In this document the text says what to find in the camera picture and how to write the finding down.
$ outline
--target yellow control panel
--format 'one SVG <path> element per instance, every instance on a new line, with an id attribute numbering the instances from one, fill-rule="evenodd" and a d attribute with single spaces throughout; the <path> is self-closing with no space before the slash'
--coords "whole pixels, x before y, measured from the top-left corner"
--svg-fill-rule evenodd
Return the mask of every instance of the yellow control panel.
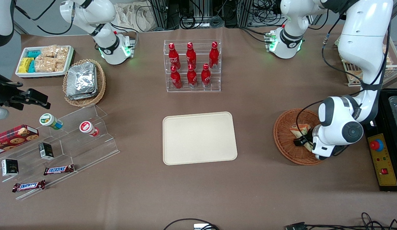
<path id="1" fill-rule="evenodd" d="M 396 186 L 396 177 L 383 134 L 369 137 L 368 142 L 379 185 Z"/>

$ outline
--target aluminum foil pack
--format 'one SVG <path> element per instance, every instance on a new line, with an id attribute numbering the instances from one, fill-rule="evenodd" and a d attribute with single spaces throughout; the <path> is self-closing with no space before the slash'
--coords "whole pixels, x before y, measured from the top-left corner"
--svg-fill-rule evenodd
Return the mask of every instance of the aluminum foil pack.
<path id="1" fill-rule="evenodd" d="M 96 66 L 91 62 L 69 68 L 67 75 L 66 96 L 79 100 L 97 95 Z"/>

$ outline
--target table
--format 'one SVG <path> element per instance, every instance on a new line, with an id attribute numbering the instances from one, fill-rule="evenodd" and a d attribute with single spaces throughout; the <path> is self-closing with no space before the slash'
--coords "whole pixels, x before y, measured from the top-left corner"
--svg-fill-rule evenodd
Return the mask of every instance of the table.
<path id="1" fill-rule="evenodd" d="M 365 138 L 338 157 L 317 166 L 298 166 L 276 148 L 273 125 L 284 111 L 326 96 L 352 93 L 346 78 L 321 59 L 328 31 L 308 30 L 292 59 L 265 51 L 261 42 L 239 29 L 176 30 L 140 34 L 135 57 L 112 66 L 93 49 L 88 35 L 22 35 L 22 48 L 72 45 L 75 61 L 98 61 L 107 77 L 98 104 L 115 137 L 119 154 L 24 201 L 1 183 L 0 229 L 163 229 L 179 218 L 200 218 L 225 230 L 281 229 L 309 224 L 361 224 L 366 211 L 389 224 L 397 218 L 397 193 L 379 192 Z M 330 63 L 340 66 L 333 42 Z M 223 42 L 220 93 L 167 93 L 163 73 L 164 39 L 217 38 Z M 62 79 L 21 80 L 49 96 L 57 117 L 77 110 L 64 101 Z M 229 111 L 234 120 L 238 157 L 233 161 L 166 166 L 162 161 L 162 120 L 170 115 Z M 0 131 L 19 124 L 39 126 L 46 110 L 10 109 Z M 169 229 L 192 229 L 193 222 Z"/>

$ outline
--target acrylic bottle rack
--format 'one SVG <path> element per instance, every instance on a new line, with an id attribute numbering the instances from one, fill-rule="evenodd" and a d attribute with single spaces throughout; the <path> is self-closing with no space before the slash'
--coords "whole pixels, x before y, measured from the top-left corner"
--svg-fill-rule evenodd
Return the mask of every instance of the acrylic bottle rack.
<path id="1" fill-rule="evenodd" d="M 219 49 L 219 66 L 217 69 L 210 69 L 211 71 L 211 86 L 204 88 L 201 85 L 201 71 L 203 70 L 203 64 L 209 62 L 209 54 L 211 50 L 211 44 L 216 41 Z M 197 64 L 197 87 L 191 89 L 187 81 L 187 43 L 192 42 L 194 51 L 196 51 Z M 174 43 L 175 49 L 178 52 L 181 68 L 178 70 L 180 73 L 183 87 L 176 89 L 170 78 L 172 73 L 170 70 L 171 64 L 169 59 L 169 43 Z M 220 92 L 222 90 L 222 41 L 220 39 L 203 39 L 203 40 L 165 40 L 164 47 L 164 60 L 165 60 L 165 76 L 166 76 L 166 89 L 168 92 Z"/>
<path id="2" fill-rule="evenodd" d="M 9 185 L 11 192 L 16 183 L 45 180 L 46 185 L 43 191 L 46 191 L 58 182 L 119 153 L 114 138 L 106 130 L 102 119 L 105 116 L 107 114 L 101 108 L 91 105 L 61 117 L 60 120 L 64 125 L 60 130 L 41 126 L 38 128 L 39 138 L 0 154 L 0 167 L 3 159 L 15 159 L 18 160 L 19 168 L 17 176 L 3 176 L 3 183 Z M 83 121 L 92 122 L 99 129 L 98 136 L 90 137 L 80 132 L 79 125 Z M 38 148 L 41 142 L 52 145 L 54 159 L 41 159 Z M 74 172 L 43 175 L 46 167 L 71 164 L 74 164 Z M 32 189 L 16 192 L 16 199 L 26 199 L 41 191 L 41 189 Z"/>

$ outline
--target coca-cola bottle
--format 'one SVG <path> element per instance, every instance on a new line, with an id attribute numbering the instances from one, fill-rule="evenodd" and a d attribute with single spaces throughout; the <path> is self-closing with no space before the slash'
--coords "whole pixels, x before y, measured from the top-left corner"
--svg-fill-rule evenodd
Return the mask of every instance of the coca-cola bottle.
<path id="1" fill-rule="evenodd" d="M 211 44 L 211 51 L 210 51 L 210 62 L 209 66 L 210 69 L 216 69 L 219 66 L 219 49 L 218 49 L 218 44 L 217 42 L 213 41 Z"/>
<path id="2" fill-rule="evenodd" d="M 187 56 L 187 64 L 192 65 L 193 69 L 195 70 L 197 58 L 196 58 L 196 51 L 194 51 L 193 43 L 191 42 L 187 43 L 186 56 Z"/>
<path id="3" fill-rule="evenodd" d="M 172 71 L 172 74 L 170 77 L 172 78 L 172 83 L 176 89 L 180 89 L 183 87 L 183 83 L 181 82 L 180 74 L 177 72 L 177 69 L 175 66 L 171 66 L 170 70 Z"/>
<path id="4" fill-rule="evenodd" d="M 177 70 L 180 70 L 181 64 L 180 64 L 180 59 L 178 57 L 178 52 L 174 48 L 173 43 L 169 43 L 169 59 L 170 63 L 177 68 Z"/>
<path id="5" fill-rule="evenodd" d="M 201 72 L 201 84 L 203 85 L 204 88 L 209 88 L 211 86 L 210 77 L 211 77 L 211 73 L 210 70 L 208 69 L 208 64 L 205 63 L 203 65 L 203 71 Z"/>
<path id="6" fill-rule="evenodd" d="M 194 89 L 197 87 L 197 74 L 194 71 L 193 65 L 188 65 L 189 71 L 187 72 L 187 80 L 189 81 L 189 87 Z"/>

